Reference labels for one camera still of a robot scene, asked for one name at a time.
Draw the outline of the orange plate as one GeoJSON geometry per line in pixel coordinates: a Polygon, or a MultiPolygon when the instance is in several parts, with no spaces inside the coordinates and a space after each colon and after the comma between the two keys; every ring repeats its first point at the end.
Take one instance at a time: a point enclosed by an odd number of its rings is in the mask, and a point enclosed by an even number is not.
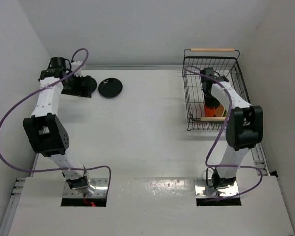
{"type": "Polygon", "coordinates": [[[206,117],[215,117],[216,116],[216,107],[215,106],[209,106],[207,104],[204,104],[204,110],[206,117]]]}

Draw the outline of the black plate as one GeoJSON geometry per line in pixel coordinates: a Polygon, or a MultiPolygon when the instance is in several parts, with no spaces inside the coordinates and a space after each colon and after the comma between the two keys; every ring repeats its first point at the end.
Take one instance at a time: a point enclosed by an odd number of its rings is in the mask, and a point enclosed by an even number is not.
{"type": "Polygon", "coordinates": [[[104,79],[98,86],[98,92],[105,98],[114,98],[123,90],[122,82],[117,78],[104,79]]]}
{"type": "Polygon", "coordinates": [[[86,81],[87,92],[88,94],[92,95],[97,88],[97,81],[92,76],[89,76],[89,75],[86,76],[85,81],[86,81]]]}

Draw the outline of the beige floral plate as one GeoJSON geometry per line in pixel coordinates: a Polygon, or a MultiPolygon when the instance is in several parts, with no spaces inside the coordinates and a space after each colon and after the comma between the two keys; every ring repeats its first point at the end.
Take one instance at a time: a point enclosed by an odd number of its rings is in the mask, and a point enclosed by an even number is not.
{"type": "Polygon", "coordinates": [[[193,119],[200,119],[201,117],[205,117],[206,114],[203,103],[192,103],[190,113],[193,119]]]}

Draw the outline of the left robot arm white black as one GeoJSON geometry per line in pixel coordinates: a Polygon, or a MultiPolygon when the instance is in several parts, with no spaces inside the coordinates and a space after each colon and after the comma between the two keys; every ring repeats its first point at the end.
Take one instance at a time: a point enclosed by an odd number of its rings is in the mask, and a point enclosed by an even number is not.
{"type": "Polygon", "coordinates": [[[82,61],[52,57],[46,70],[41,71],[37,104],[30,118],[23,120],[23,128],[35,153],[52,160],[71,190],[92,195],[96,183],[89,177],[84,165],[69,152],[69,135],[58,118],[60,95],[90,98],[97,82],[91,76],[82,76],[82,61]]]}

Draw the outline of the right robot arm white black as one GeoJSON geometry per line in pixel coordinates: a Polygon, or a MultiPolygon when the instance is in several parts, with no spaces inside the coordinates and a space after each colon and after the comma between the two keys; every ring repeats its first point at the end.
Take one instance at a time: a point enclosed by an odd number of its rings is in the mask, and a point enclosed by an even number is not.
{"type": "Polygon", "coordinates": [[[216,76],[213,68],[200,71],[205,105],[212,109],[220,105],[226,110],[222,130],[226,130],[227,148],[211,177],[214,189],[232,186],[237,170],[250,149],[263,137],[263,110],[245,101],[224,76],[216,76]]]}

